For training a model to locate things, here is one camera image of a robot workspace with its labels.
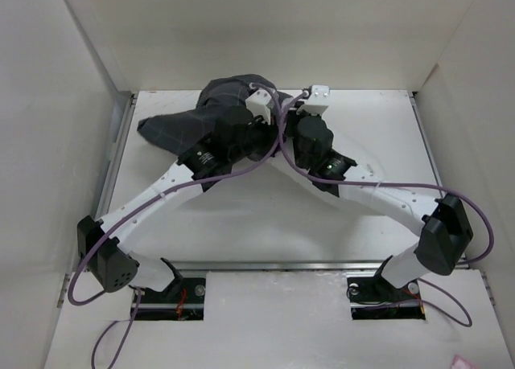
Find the white pillow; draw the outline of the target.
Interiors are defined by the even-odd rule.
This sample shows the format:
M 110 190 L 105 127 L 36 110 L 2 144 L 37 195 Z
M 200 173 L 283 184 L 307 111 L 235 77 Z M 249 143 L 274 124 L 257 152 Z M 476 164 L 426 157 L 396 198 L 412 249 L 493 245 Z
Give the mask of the white pillow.
M 359 203 L 379 215 L 386 215 L 399 223 L 407 221 L 414 212 L 410 201 L 411 191 L 404 188 L 386 187 L 378 177 L 370 174 L 361 165 L 351 166 L 345 173 L 345 182 L 358 182 L 359 186 L 329 184 L 328 186 L 335 187 L 335 190 L 322 191 L 311 180 L 292 168 L 283 154 L 271 158 L 268 163 L 307 190 L 308 193 L 334 207 L 342 208 L 344 201 Z

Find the dark grey checked pillowcase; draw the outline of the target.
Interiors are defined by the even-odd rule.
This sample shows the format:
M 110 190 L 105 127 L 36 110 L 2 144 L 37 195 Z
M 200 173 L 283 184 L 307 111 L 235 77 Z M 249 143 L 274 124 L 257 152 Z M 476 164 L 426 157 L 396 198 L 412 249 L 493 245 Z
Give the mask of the dark grey checked pillowcase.
M 137 131 L 148 143 L 180 156 L 213 131 L 216 119 L 230 107 L 244 107 L 253 93 L 250 84 L 275 85 L 257 74 L 211 80 L 201 91 L 196 107 L 181 113 L 156 115 L 138 122 Z

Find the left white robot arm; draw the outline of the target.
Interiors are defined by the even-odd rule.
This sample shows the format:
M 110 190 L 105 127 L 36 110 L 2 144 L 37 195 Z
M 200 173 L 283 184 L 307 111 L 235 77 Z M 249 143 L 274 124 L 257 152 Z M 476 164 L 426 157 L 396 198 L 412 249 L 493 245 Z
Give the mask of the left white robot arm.
M 179 296 L 179 274 L 165 258 L 138 255 L 135 235 L 161 209 L 176 209 L 216 183 L 246 174 L 278 147 L 276 118 L 267 107 L 233 106 L 217 116 L 210 131 L 181 150 L 168 170 L 115 211 L 77 224 L 80 270 L 87 269 L 102 293 L 127 285 L 152 289 L 159 300 Z

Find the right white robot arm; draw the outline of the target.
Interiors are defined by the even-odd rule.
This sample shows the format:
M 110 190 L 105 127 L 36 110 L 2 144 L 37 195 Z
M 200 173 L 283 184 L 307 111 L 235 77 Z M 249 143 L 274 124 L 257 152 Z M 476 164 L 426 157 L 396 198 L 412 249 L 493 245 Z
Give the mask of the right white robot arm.
M 448 276 L 473 238 L 460 198 L 441 199 L 380 179 L 333 147 L 334 134 L 321 117 L 307 113 L 286 117 L 286 136 L 293 146 L 295 168 L 305 170 L 311 183 L 338 199 L 362 204 L 409 229 L 418 242 L 384 260 L 372 279 L 372 289 L 389 300 L 405 286 L 428 273 Z

